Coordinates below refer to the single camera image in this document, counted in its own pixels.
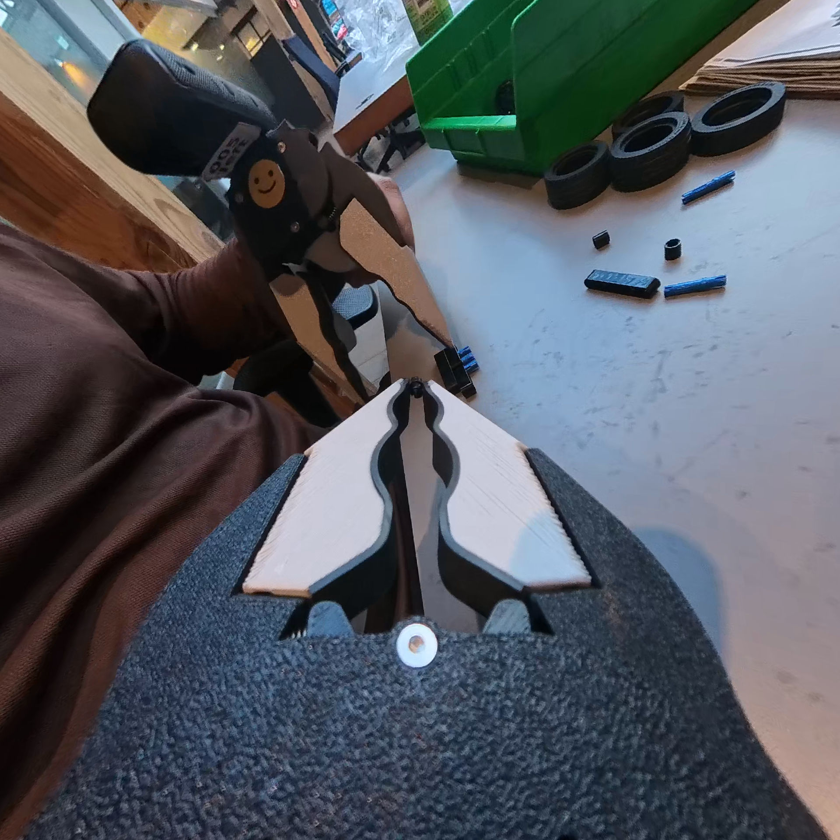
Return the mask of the light grey desk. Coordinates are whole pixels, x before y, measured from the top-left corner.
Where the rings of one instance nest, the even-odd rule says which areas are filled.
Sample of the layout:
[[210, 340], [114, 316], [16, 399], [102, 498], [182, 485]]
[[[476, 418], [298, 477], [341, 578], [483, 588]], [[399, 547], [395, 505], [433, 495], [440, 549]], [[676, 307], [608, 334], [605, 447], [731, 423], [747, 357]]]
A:
[[[395, 172], [472, 406], [622, 519], [681, 587], [774, 762], [838, 838], [838, 101], [568, 213], [423, 147]], [[683, 206], [725, 172], [734, 183]], [[609, 231], [595, 250], [592, 237]], [[682, 256], [666, 261], [665, 242]], [[659, 278], [650, 299], [592, 270]], [[722, 290], [667, 285], [726, 275]]]

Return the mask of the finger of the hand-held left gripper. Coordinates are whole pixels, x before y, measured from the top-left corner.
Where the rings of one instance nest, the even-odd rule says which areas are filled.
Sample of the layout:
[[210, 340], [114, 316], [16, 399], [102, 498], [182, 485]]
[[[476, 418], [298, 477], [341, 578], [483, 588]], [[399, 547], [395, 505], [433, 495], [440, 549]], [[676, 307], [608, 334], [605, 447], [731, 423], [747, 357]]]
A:
[[397, 244], [357, 199], [341, 214], [340, 245], [361, 268], [379, 277], [438, 342], [455, 347], [447, 320], [414, 252], [408, 245]]
[[346, 396], [367, 403], [367, 381], [350, 360], [336, 326], [337, 314], [319, 279], [308, 272], [286, 273], [273, 279], [270, 289], [298, 344]]

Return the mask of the black brick beam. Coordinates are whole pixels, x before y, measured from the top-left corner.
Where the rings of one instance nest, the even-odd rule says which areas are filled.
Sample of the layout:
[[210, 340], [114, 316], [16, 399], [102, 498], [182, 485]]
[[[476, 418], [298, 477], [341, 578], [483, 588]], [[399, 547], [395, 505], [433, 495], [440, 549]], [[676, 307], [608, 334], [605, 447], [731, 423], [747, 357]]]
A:
[[591, 291], [647, 300], [658, 292], [661, 282], [653, 276], [594, 269], [584, 279], [584, 286]]

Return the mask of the plywood board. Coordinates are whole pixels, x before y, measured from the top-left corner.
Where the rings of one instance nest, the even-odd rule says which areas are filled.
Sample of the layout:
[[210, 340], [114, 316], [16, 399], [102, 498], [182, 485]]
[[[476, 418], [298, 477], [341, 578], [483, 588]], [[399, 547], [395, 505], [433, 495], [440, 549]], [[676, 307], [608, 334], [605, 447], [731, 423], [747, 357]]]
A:
[[157, 179], [120, 162], [85, 109], [1, 35], [1, 216], [98, 264], [175, 271], [223, 243]]

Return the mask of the person's brown shirt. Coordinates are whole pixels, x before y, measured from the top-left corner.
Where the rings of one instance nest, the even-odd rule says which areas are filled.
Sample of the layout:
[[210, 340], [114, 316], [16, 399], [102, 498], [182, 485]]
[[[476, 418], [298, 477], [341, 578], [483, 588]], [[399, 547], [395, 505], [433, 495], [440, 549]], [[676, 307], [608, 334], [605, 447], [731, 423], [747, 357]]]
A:
[[1, 246], [1, 826], [18, 838], [168, 581], [319, 433], [149, 360], [121, 324], [125, 270], [6, 225]]

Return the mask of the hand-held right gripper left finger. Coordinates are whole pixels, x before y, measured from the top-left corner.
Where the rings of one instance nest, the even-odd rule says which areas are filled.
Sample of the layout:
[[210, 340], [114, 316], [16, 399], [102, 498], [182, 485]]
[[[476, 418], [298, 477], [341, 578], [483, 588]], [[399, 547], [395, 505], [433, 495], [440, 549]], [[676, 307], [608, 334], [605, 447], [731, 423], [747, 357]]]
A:
[[402, 472], [408, 380], [388, 386], [311, 446], [243, 581], [243, 593], [339, 603], [358, 614], [397, 575], [390, 486]]

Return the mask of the open instruction booklet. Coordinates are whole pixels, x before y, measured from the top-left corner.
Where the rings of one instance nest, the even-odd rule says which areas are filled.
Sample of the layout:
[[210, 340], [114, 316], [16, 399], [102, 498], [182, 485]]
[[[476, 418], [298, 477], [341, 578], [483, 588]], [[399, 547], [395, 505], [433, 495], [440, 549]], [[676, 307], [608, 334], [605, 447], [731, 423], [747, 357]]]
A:
[[839, 2], [791, 1], [735, 40], [680, 86], [710, 96], [778, 81], [791, 98], [839, 99]]

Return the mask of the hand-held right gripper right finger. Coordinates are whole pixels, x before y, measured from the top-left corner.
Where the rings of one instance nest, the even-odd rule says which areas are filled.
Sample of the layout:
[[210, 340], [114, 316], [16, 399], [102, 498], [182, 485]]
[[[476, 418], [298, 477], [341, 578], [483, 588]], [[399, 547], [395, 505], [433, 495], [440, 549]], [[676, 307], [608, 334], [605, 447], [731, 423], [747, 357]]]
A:
[[481, 616], [504, 600], [591, 588], [528, 449], [443, 386], [423, 387], [437, 505], [437, 566], [447, 591]]

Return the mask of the green plastic bin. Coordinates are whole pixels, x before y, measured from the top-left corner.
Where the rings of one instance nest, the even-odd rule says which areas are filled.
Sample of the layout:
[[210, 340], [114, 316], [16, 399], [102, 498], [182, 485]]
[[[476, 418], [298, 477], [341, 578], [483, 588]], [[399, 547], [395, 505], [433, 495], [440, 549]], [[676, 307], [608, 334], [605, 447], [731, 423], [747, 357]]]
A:
[[[753, 1], [475, 1], [406, 63], [427, 144], [541, 175], [608, 129]], [[512, 79], [516, 114], [493, 113]]]

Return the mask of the person's left forearm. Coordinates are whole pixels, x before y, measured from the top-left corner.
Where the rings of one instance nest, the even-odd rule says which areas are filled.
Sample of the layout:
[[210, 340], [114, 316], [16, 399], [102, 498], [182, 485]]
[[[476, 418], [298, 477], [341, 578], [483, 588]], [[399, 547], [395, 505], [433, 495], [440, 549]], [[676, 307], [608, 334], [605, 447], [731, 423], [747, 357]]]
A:
[[190, 383], [284, 340], [291, 327], [262, 269], [238, 239], [170, 273], [120, 271], [121, 324], [146, 357]]

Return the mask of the blue axle pin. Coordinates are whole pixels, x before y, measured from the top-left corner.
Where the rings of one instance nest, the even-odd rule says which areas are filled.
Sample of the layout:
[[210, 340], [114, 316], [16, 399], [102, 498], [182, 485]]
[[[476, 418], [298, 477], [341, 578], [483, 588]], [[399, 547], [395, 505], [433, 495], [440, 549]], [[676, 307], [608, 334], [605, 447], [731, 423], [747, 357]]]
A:
[[726, 275], [702, 277], [667, 285], [664, 287], [663, 293], [665, 299], [678, 298], [708, 291], [722, 290], [726, 287], [727, 283], [728, 277]]
[[736, 172], [727, 171], [683, 193], [683, 195], [680, 198], [680, 201], [683, 206], [689, 205], [691, 203], [699, 201], [701, 198], [704, 198], [713, 193], [719, 192], [720, 190], [728, 186], [731, 186], [734, 183], [735, 179]]

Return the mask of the white wood-edged table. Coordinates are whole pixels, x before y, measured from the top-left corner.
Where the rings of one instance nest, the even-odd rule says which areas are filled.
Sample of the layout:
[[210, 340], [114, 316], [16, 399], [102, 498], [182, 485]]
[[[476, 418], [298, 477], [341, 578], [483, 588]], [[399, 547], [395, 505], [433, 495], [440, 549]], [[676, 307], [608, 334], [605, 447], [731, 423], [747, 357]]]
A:
[[413, 110], [406, 76], [409, 58], [406, 52], [388, 66], [364, 58], [341, 77], [332, 138], [346, 157], [356, 155], [367, 141]]

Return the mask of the black beam assembly blue pins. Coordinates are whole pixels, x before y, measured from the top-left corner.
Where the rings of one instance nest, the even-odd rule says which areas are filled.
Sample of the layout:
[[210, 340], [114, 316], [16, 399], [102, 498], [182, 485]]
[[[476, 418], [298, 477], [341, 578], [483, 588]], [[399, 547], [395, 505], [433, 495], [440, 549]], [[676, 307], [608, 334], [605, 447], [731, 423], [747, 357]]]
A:
[[443, 348], [434, 355], [434, 361], [443, 386], [449, 393], [467, 400], [476, 396], [471, 375], [478, 371], [479, 365], [469, 346]]

